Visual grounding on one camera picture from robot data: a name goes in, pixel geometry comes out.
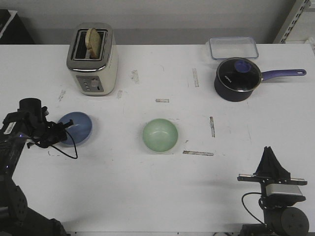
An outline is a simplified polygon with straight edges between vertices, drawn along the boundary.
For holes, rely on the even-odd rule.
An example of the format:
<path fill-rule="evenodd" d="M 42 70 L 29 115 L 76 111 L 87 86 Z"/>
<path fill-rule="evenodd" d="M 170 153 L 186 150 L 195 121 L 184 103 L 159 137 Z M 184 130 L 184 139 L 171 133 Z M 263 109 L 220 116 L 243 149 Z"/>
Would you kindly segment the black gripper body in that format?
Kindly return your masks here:
<path fill-rule="evenodd" d="M 34 139 L 34 144 L 40 148 L 48 148 L 61 141 L 67 140 L 67 126 L 60 123 L 49 122 L 44 134 L 40 138 Z"/>
<path fill-rule="evenodd" d="M 297 185 L 298 187 L 305 186 L 308 184 L 308 182 L 303 178 L 272 179 L 271 177 L 259 177 L 255 175 L 243 175 L 243 174 L 239 174 L 237 177 L 237 180 L 259 183 L 263 194 L 266 194 L 266 186 L 269 184 L 289 184 L 289 185 Z"/>

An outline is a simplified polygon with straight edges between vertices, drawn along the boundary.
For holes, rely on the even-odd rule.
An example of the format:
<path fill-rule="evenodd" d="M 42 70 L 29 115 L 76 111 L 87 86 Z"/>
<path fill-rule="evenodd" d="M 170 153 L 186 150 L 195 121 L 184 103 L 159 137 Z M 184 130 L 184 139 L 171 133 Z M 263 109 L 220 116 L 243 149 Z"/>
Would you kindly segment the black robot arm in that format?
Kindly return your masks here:
<path fill-rule="evenodd" d="M 300 186 L 307 185 L 303 178 L 292 178 L 277 160 L 271 147 L 265 147 L 261 161 L 252 175 L 239 174 L 238 181 L 258 182 L 261 191 L 258 205 L 264 220 L 254 217 L 258 224 L 244 224 L 241 236 L 306 236 L 310 224 L 306 214 L 294 207 L 306 197 Z"/>
<path fill-rule="evenodd" d="M 47 107 L 37 98 L 20 100 L 0 130 L 0 230 L 11 236 L 65 236 L 63 225 L 29 208 L 22 189 L 12 179 L 24 147 L 52 147 L 68 137 L 73 125 L 47 121 Z"/>

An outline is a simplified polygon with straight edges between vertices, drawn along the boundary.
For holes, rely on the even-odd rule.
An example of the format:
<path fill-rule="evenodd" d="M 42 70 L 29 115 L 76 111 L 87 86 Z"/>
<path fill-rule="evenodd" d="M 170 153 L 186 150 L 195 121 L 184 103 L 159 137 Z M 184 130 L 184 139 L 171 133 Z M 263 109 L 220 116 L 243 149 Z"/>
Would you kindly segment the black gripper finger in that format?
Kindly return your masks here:
<path fill-rule="evenodd" d="M 268 154 L 271 177 L 291 177 L 291 173 L 279 163 L 271 147 L 268 147 Z"/>
<path fill-rule="evenodd" d="M 73 120 L 69 120 L 69 121 L 67 121 L 67 122 L 59 122 L 58 123 L 58 126 L 60 127 L 60 128 L 68 128 L 68 127 L 70 127 L 70 126 L 72 126 L 74 123 L 73 123 Z"/>
<path fill-rule="evenodd" d="M 271 176 L 272 154 L 271 147 L 265 147 L 261 161 L 256 169 L 256 176 Z"/>

